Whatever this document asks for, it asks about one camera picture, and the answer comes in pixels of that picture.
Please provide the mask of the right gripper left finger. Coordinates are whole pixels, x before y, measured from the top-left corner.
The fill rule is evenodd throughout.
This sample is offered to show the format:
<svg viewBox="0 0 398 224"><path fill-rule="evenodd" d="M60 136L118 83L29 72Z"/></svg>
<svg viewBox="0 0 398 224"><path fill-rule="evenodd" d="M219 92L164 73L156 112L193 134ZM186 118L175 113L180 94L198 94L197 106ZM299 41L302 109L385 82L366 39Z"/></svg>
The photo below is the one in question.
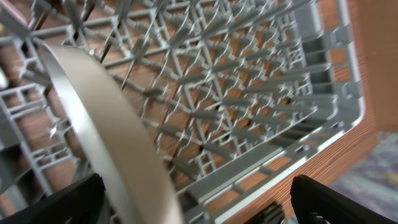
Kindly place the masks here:
<svg viewBox="0 0 398 224"><path fill-rule="evenodd" d="M97 223L104 203L105 186L97 173L9 217L1 224Z"/></svg>

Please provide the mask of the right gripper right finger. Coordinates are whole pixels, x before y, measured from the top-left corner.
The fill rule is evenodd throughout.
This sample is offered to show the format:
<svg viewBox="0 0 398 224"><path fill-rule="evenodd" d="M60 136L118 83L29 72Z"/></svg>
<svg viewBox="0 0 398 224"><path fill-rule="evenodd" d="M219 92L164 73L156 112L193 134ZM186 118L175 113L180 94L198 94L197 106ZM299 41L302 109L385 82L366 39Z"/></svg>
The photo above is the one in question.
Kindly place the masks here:
<svg viewBox="0 0 398 224"><path fill-rule="evenodd" d="M290 195L299 224L397 224L306 175L293 178Z"/></svg>

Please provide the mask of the grey round plate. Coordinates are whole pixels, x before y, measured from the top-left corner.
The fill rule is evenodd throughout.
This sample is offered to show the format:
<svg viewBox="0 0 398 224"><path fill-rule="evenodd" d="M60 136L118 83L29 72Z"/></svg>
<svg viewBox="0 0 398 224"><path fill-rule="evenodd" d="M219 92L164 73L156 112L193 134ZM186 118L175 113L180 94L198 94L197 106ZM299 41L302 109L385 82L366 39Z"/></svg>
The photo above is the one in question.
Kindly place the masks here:
<svg viewBox="0 0 398 224"><path fill-rule="evenodd" d="M94 57L42 44L40 55L70 124L123 223L184 223L171 179L134 108Z"/></svg>

